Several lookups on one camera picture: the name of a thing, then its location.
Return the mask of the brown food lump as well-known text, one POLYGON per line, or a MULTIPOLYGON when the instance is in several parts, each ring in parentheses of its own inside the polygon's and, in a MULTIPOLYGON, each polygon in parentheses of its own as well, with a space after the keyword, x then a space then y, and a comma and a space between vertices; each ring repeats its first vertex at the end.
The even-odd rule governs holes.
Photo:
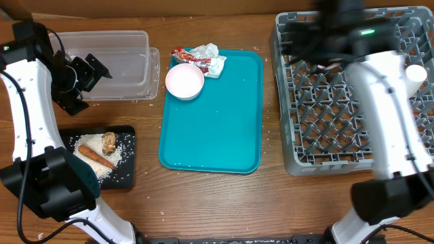
POLYGON ((116 150, 116 134, 114 132, 106 132, 102 135, 102 152, 109 156, 116 150))

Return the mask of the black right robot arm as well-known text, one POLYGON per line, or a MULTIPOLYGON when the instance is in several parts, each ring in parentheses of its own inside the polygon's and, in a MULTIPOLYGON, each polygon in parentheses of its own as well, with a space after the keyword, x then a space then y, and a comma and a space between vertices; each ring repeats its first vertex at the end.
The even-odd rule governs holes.
POLYGON ((433 160, 409 103, 423 67, 405 66, 393 23, 366 17, 360 1, 316 1, 311 22, 291 22, 282 52, 329 69, 346 67, 374 151, 374 178, 351 187, 350 212, 321 237, 322 243, 379 243, 378 233, 433 200, 433 160))

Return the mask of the black tray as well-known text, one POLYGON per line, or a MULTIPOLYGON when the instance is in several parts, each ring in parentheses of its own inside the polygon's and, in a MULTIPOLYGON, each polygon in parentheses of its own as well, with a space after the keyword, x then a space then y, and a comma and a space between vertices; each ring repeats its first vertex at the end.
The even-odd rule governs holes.
POLYGON ((110 177, 99 183, 102 190, 127 189, 134 185, 136 164, 136 133, 131 125, 116 125, 110 127, 83 127, 60 130, 60 136, 67 150, 73 153, 73 144, 82 135, 116 134, 116 146, 122 149, 121 165, 114 169, 110 177))

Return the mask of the cream cup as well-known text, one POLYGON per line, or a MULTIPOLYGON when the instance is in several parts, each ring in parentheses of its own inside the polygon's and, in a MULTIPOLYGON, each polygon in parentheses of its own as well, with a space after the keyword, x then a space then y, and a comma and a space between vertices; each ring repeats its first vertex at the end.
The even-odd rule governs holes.
POLYGON ((411 98, 419 90, 420 86, 423 84, 427 78, 427 71, 423 66, 413 64, 409 65, 405 69, 405 86, 407 97, 411 98))

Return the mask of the grey dish rack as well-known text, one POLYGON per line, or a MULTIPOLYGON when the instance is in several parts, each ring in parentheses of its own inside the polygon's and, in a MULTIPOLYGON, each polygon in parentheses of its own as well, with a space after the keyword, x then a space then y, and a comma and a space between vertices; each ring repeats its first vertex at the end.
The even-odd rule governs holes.
MULTIPOLYGON (((372 150, 358 101, 338 66, 321 71, 301 60, 290 64, 281 53, 291 36, 285 26, 311 22, 315 12, 284 12, 271 35, 273 72, 280 105, 280 131, 286 171, 293 176, 347 174, 369 170, 372 150)), ((425 68, 427 78, 410 98, 422 142, 433 153, 433 13, 425 6, 367 9, 366 18, 388 18, 407 65, 425 68)))

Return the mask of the teal plastic tray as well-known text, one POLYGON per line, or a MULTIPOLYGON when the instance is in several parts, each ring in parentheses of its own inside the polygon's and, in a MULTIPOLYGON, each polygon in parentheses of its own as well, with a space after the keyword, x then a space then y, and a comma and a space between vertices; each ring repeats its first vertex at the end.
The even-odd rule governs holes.
POLYGON ((260 165, 262 59, 249 51, 220 53, 220 77, 206 78, 196 98, 165 95, 159 160, 168 169, 250 174, 260 165))

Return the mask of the carrot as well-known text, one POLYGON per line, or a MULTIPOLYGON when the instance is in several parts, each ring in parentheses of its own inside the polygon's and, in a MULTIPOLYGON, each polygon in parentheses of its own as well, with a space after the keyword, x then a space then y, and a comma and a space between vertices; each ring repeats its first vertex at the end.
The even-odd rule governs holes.
POLYGON ((94 150, 92 150, 90 147, 86 145, 80 145, 78 147, 78 151, 85 157, 107 167, 110 169, 115 169, 115 166, 108 160, 106 160, 104 157, 100 156, 98 153, 96 153, 94 150))

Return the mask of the red snack wrapper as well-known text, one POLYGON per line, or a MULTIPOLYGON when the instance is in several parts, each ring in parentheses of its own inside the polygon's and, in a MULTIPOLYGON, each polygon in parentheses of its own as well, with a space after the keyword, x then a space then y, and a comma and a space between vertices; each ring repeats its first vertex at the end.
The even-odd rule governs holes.
POLYGON ((171 55, 179 64, 192 64, 198 67, 203 73, 207 73, 210 70, 210 58, 196 58, 189 51, 181 47, 177 47, 175 50, 171 51, 171 55))

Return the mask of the foil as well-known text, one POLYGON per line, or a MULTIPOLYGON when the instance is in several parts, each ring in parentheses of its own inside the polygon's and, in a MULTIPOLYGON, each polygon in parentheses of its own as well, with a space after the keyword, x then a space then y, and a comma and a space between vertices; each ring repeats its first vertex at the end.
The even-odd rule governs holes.
POLYGON ((189 51, 195 58, 194 64, 203 72, 205 77, 217 79, 221 75, 226 56, 219 54, 218 46, 213 43, 200 45, 189 51))

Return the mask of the white rice pile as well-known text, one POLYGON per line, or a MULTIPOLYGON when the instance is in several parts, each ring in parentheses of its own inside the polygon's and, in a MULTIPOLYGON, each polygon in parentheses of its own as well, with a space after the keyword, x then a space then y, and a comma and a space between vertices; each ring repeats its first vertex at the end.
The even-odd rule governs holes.
POLYGON ((82 155, 79 152, 80 146, 87 146, 90 149, 92 149, 97 155, 101 156, 103 159, 106 159, 108 162, 110 162, 115 168, 119 167, 122 162, 122 149, 120 146, 115 147, 115 151, 112 152, 109 155, 105 155, 103 153, 103 140, 102 140, 103 134, 86 134, 82 135, 78 138, 78 140, 73 144, 73 154, 79 157, 82 161, 87 163, 93 170, 94 173, 99 181, 99 183, 102 183, 103 180, 110 177, 110 174, 114 172, 113 169, 104 166, 103 164, 85 156, 82 155))

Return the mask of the pink bowl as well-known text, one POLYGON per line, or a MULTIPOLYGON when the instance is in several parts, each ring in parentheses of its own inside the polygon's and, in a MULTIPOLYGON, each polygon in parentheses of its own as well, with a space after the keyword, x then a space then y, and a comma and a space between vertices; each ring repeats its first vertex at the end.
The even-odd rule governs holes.
POLYGON ((166 75, 165 86, 171 95, 180 100, 196 98, 203 86, 205 77, 202 71, 193 64, 177 64, 166 75))

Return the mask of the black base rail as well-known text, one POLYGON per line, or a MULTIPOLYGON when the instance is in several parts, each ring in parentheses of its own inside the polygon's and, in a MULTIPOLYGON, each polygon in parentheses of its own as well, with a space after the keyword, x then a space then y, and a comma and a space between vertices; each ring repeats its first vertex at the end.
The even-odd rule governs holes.
POLYGON ((229 239, 178 239, 146 238, 149 244, 323 244, 323 235, 293 235, 292 237, 263 237, 263 238, 229 238, 229 239))

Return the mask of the clear plastic bin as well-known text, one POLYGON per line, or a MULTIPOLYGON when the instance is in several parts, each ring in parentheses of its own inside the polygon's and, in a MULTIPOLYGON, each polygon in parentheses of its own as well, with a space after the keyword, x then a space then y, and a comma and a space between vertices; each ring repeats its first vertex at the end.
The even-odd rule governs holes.
POLYGON ((108 68, 85 101, 153 100, 159 87, 159 50, 149 46, 143 30, 100 30, 58 34, 66 53, 84 59, 94 55, 108 68))

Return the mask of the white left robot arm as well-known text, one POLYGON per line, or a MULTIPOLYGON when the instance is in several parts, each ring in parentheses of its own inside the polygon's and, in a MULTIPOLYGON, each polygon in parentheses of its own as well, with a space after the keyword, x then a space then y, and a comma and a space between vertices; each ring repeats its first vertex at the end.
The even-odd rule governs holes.
POLYGON ((1 182, 42 219, 79 227, 98 243, 144 243, 142 233, 102 199, 92 168, 67 151, 53 106, 70 115, 87 108, 82 100, 109 70, 93 55, 68 60, 54 51, 54 31, 33 21, 14 23, 14 40, 1 45, 1 78, 14 123, 13 163, 1 182))

